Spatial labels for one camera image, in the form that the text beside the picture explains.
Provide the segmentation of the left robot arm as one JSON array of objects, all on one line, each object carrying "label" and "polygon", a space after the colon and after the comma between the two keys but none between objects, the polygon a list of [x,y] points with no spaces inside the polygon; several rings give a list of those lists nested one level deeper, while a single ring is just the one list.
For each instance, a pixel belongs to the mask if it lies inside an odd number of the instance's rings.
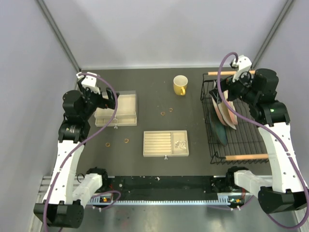
[{"label": "left robot arm", "polygon": [[101,91],[88,87],[71,90],[63,95],[64,119],[58,131],[57,158],[52,179],[42,203],[36,203],[35,216],[49,227],[79,228],[84,209],[93,195],[109,190],[110,181],[105,169],[91,168],[77,188],[74,188],[81,153],[91,137],[88,135],[90,116],[97,108],[117,110],[119,93],[106,88]]}]

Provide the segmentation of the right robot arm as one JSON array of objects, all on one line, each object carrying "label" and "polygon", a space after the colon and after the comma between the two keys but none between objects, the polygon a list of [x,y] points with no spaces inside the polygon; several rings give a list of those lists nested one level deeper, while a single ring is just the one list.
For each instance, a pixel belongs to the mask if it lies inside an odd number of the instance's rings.
[{"label": "right robot arm", "polygon": [[210,95],[219,102],[236,99],[249,107],[251,119],[264,141],[272,180],[267,181],[246,168],[232,168],[225,185],[230,191],[246,189],[255,196],[267,214],[304,209],[309,204],[309,190],[299,171],[290,135],[290,117],[284,103],[276,99],[279,78],[270,69],[222,72]]}]

